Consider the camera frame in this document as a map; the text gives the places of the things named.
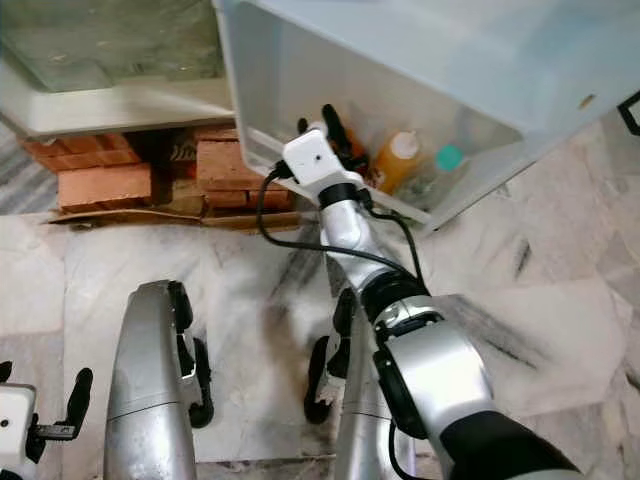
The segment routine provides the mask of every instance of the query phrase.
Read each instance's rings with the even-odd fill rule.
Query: teal bottle cap
[[[436,153],[436,167],[445,172],[452,172],[460,166],[464,155],[458,147],[445,145]]]

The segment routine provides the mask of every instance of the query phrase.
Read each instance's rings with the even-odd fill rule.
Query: red brick
[[[211,208],[245,208],[247,192],[244,190],[207,192],[207,205]]]
[[[257,208],[259,192],[249,192],[249,208]],[[267,190],[264,195],[265,210],[291,210],[289,192]]]
[[[58,173],[58,206],[66,212],[132,208],[151,203],[148,163]]]
[[[193,138],[196,142],[237,142],[238,132],[233,125],[202,125],[194,129]]]
[[[66,170],[66,164],[64,161],[60,160],[63,157],[42,157],[42,156],[33,156],[32,157],[36,162],[45,167],[48,170],[51,170],[54,173],[58,173],[60,170]]]
[[[128,150],[131,148],[126,137],[122,133],[105,133],[100,135],[101,143],[103,143],[107,150]]]
[[[97,135],[82,135],[77,137],[64,137],[59,139],[71,153],[93,153],[105,150]]]
[[[63,155],[58,157],[63,161],[67,168],[66,170],[75,170],[78,168],[92,168],[102,165],[102,160],[98,156],[97,152],[92,153],[76,153],[73,155]]]
[[[105,152],[96,153],[100,164],[106,166],[109,165],[126,165],[127,163],[138,163],[140,157],[131,149],[126,150],[107,150]]]
[[[197,178],[205,190],[255,190],[262,183],[245,167],[237,142],[198,142]]]
[[[66,155],[69,153],[69,150],[59,140],[55,140],[47,144],[25,141],[20,141],[20,143],[27,152],[38,157],[52,157],[55,155]]]

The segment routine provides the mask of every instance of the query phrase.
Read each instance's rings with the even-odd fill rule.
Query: clear bottle
[[[467,165],[460,149],[446,145],[436,153],[434,161],[425,162],[395,196],[414,207],[431,211],[464,175]]]
[[[420,162],[420,144],[415,132],[398,132],[382,147],[374,164],[375,187],[393,191]]]

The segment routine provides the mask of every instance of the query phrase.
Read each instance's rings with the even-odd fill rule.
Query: white marble tile
[[[602,401],[625,353],[630,319],[598,279],[438,301],[475,339],[496,401],[513,415]]]
[[[628,437],[622,444],[625,480],[640,478],[640,437]]]
[[[620,454],[620,440],[610,435],[602,405],[540,415],[525,419],[523,423],[556,446],[587,478],[628,478]]]
[[[631,435],[640,437],[640,314],[636,312],[629,329],[625,361],[620,370],[617,393],[622,401],[624,416]]]
[[[596,122],[507,183],[522,233],[554,281],[592,276],[613,236],[611,212],[587,168],[608,158]]]
[[[606,154],[585,158],[601,201],[614,227],[636,260],[640,259],[640,137],[631,135],[616,111],[605,115],[595,134],[604,138]]]
[[[129,294],[165,278],[185,284],[196,321],[202,312],[202,230],[189,227],[118,227],[78,233],[65,258],[64,378],[68,395],[81,368],[94,372],[92,404],[78,441],[64,451],[65,479],[102,473],[102,448],[111,372]]]
[[[198,464],[198,480],[329,480],[331,457]]]
[[[331,432],[307,426],[302,411],[311,347],[329,332],[334,305],[321,257],[260,237],[208,240],[224,282],[207,296],[216,416],[195,432],[197,459],[327,453]]]
[[[67,230],[46,218],[0,216],[0,336],[62,328]]]
[[[532,251],[506,188],[496,191],[437,232],[414,231],[425,282],[434,295],[549,283]],[[401,230],[376,222],[376,230],[413,271]]]
[[[620,234],[613,236],[596,267],[611,290],[640,309],[640,263],[632,257]]]

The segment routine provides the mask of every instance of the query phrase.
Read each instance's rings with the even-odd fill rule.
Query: black cable
[[[402,218],[400,218],[398,214],[385,215],[382,213],[376,213],[373,208],[368,208],[367,211],[373,218],[377,218],[379,220],[391,220],[392,222],[397,223],[398,226],[402,229],[402,231],[404,232],[404,236],[407,239],[407,243],[409,244],[409,250],[411,250],[411,258],[413,259],[413,267],[416,270],[416,278],[418,279],[418,282],[420,282],[420,284],[426,289],[427,287],[424,284],[424,278],[422,278],[422,270],[420,269],[420,259],[418,258],[416,243],[413,240],[413,235],[411,235],[411,230],[409,230],[409,227],[404,222],[404,220],[402,220]]]
[[[402,467],[400,466],[400,464],[398,463],[398,459],[396,458],[395,437],[396,424],[393,423],[393,420],[391,420],[391,424],[389,425],[389,460],[391,460],[391,466],[393,467],[393,470],[396,472],[396,474],[402,480],[429,480],[427,478],[414,477],[413,475],[410,475],[402,470]]]
[[[267,175],[267,177],[264,179],[264,181],[262,182],[262,186],[260,187],[260,192],[258,195],[258,207],[257,207],[257,211],[256,211],[256,220],[258,223],[258,230],[260,231],[260,233],[262,234],[262,236],[270,243],[273,243],[274,245],[278,245],[279,247],[286,247],[286,248],[299,248],[301,250],[314,250],[317,252],[332,252],[332,253],[341,253],[343,255],[351,255],[353,257],[360,257],[360,258],[364,258],[366,260],[370,260],[372,262],[378,262],[378,263],[382,263],[383,265],[386,265],[387,267],[393,268],[394,270],[397,270],[405,275],[408,275],[411,278],[415,278],[413,275],[411,275],[411,273],[409,273],[409,271],[404,268],[402,265],[398,265],[397,263],[388,260],[386,258],[383,257],[379,257],[377,255],[373,255],[371,253],[367,253],[367,252],[360,252],[358,250],[352,250],[350,248],[342,248],[342,247],[333,247],[333,246],[329,246],[329,245],[321,245],[321,244],[316,244],[316,243],[306,243],[306,242],[289,242],[286,240],[280,240],[278,238],[272,237],[269,232],[267,232],[267,229],[264,226],[264,222],[262,221],[262,213],[264,211],[264,196],[265,193],[267,191],[267,187],[269,186],[269,184],[271,182],[273,182],[276,178],[282,178],[286,176],[291,176],[291,171],[288,169],[288,167],[286,167],[286,164],[284,164],[284,162],[280,163],[278,162],[278,164],[276,164],[276,168],[274,168],[269,175]]]

